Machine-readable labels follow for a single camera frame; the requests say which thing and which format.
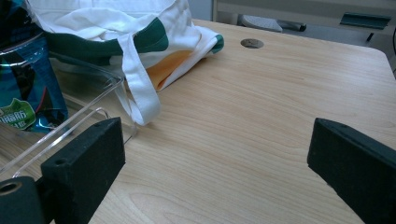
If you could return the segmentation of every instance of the table surface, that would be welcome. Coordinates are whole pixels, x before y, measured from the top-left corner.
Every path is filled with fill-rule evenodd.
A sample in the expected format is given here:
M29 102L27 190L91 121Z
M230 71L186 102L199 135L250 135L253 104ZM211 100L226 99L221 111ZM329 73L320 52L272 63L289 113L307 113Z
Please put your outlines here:
M159 92L92 223L361 223L307 166L315 118L396 148L396 81L375 49L208 21L225 39ZM247 49L255 38L261 49Z

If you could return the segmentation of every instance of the round hole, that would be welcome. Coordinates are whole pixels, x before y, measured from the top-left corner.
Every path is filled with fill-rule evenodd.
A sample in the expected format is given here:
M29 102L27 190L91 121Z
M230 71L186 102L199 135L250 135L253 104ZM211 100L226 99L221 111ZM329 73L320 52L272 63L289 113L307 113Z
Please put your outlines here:
M21 182L6 183L0 187L0 196L10 194L22 186Z
M55 162L55 164L56 164L56 165L63 165L63 164L65 164L66 162L67 162L66 159L59 159L59 160L57 160L57 161Z
M247 49L260 49L264 43L258 39L244 39L241 41L241 45Z

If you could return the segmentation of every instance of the white bag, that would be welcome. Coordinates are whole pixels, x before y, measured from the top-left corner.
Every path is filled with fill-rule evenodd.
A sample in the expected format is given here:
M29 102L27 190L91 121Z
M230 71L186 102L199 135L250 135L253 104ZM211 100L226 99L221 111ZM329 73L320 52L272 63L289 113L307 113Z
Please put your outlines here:
M50 50L122 69L140 125L160 113L156 91L223 47L221 35L194 26L187 0L26 1Z

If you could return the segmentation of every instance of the black foam block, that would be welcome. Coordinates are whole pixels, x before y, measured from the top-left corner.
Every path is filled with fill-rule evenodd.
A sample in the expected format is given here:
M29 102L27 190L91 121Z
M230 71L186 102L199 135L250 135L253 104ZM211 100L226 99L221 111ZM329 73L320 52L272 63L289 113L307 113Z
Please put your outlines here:
M120 119L92 125L41 165L55 189L55 222L88 223L125 163Z
M316 119L307 160L365 223L396 223L395 150L342 123Z
M0 223L46 223L32 177L21 176L0 183Z

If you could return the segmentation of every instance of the snack bag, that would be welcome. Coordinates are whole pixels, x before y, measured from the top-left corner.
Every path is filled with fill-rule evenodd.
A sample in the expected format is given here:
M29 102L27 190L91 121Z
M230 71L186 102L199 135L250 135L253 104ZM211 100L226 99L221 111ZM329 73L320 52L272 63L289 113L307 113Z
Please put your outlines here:
M0 8L0 122L47 133L68 117L42 31L21 7Z

